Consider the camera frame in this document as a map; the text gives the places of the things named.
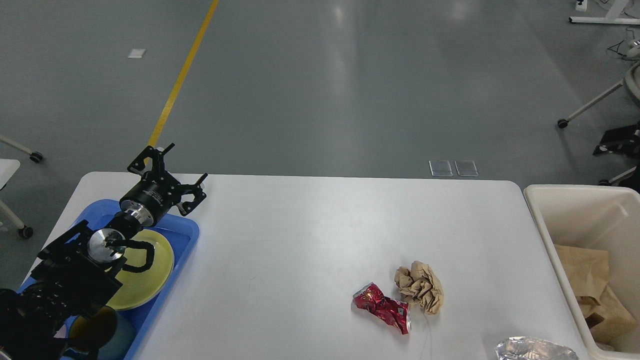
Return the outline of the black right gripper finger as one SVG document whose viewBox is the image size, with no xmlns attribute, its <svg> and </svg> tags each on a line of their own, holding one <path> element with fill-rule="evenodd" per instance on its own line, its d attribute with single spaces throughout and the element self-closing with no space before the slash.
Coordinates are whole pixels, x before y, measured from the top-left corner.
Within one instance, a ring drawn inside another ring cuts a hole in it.
<svg viewBox="0 0 640 360">
<path fill-rule="evenodd" d="M 593 150 L 593 155 L 617 153 L 640 159 L 640 123 L 608 129 Z"/>
</svg>

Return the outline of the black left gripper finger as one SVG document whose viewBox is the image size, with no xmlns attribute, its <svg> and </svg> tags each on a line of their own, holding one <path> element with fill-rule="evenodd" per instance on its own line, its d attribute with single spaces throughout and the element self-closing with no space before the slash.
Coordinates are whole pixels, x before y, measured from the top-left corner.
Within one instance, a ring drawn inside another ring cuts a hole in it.
<svg viewBox="0 0 640 360">
<path fill-rule="evenodd" d="M 126 171 L 137 174 L 144 183 L 176 183 L 176 178 L 167 171 L 164 162 L 165 155 L 174 146 L 174 143 L 170 143 L 167 148 L 160 149 L 147 145 L 126 167 Z"/>
<path fill-rule="evenodd" d="M 202 174 L 193 184 L 178 183 L 174 186 L 174 193 L 177 194 L 177 201 L 174 205 L 181 216 L 187 217 L 207 198 L 202 183 L 208 175 L 208 173 Z"/>
</svg>

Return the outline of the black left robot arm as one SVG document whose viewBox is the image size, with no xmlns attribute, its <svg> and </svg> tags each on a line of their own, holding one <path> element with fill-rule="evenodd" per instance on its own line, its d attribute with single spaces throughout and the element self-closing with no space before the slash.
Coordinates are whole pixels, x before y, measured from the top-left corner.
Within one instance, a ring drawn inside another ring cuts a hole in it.
<svg viewBox="0 0 640 360">
<path fill-rule="evenodd" d="M 82 219 L 38 253 L 23 291 L 1 290 L 1 355 L 8 360 L 59 360 L 68 349 L 96 360 L 117 331 L 117 315 L 101 315 L 123 287 L 121 272 L 145 274 L 156 247 L 135 236 L 157 226 L 173 207 L 189 215 L 206 198 L 202 184 L 180 182 L 164 157 L 174 147 L 146 146 L 127 170 L 140 177 L 101 228 Z"/>
</svg>

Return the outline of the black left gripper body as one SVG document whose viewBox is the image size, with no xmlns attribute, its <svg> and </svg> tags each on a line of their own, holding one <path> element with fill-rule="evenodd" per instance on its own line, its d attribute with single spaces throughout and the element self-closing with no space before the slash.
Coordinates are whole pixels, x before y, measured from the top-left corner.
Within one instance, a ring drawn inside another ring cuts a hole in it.
<svg viewBox="0 0 640 360">
<path fill-rule="evenodd" d="M 119 201 L 119 216 L 128 216 L 141 227 L 155 226 L 185 194 L 169 172 L 146 172 Z"/>
</svg>

